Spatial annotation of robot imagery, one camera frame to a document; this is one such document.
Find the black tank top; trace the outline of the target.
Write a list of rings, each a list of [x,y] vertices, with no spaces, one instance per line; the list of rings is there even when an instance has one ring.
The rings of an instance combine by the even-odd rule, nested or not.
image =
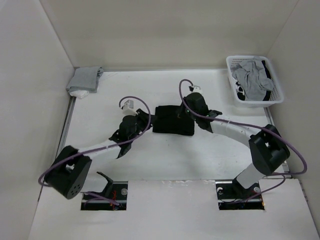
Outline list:
[[[195,122],[188,118],[178,118],[177,105],[160,105],[155,108],[156,121],[152,132],[157,134],[174,134],[181,136],[193,136],[195,134]]]

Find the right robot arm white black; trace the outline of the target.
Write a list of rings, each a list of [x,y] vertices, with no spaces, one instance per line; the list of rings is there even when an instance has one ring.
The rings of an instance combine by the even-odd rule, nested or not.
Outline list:
[[[268,124],[264,127],[266,130],[261,130],[233,125],[226,117],[222,121],[213,119],[222,113],[210,110],[204,97],[198,92],[183,98],[180,111],[185,112],[202,130],[226,136],[249,148],[251,164],[232,180],[231,190],[238,198],[245,197],[254,184],[263,177],[272,175],[290,156],[287,145],[275,137],[279,135],[275,126]]]

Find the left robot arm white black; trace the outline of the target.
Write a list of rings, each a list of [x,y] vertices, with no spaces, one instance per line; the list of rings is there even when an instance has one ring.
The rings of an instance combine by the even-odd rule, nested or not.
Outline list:
[[[108,199],[113,182],[103,167],[127,154],[133,141],[152,128],[156,118],[138,109],[134,115],[124,116],[119,128],[106,141],[83,148],[65,146],[40,178],[41,183],[68,200],[79,193]]]

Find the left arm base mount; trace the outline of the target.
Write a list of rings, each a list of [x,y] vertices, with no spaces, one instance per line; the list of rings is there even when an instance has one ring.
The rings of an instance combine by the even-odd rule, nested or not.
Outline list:
[[[127,181],[115,181],[113,185],[107,184],[102,192],[95,192],[96,196],[84,194],[81,200],[81,211],[125,211],[127,209],[129,183]],[[115,205],[104,198],[119,203]]]

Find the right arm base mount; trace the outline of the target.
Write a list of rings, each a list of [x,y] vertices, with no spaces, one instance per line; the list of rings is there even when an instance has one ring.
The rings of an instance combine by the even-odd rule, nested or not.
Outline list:
[[[254,196],[261,192],[258,182],[240,192],[234,189],[231,181],[216,181],[215,187],[218,208],[221,211],[265,209],[262,196]]]

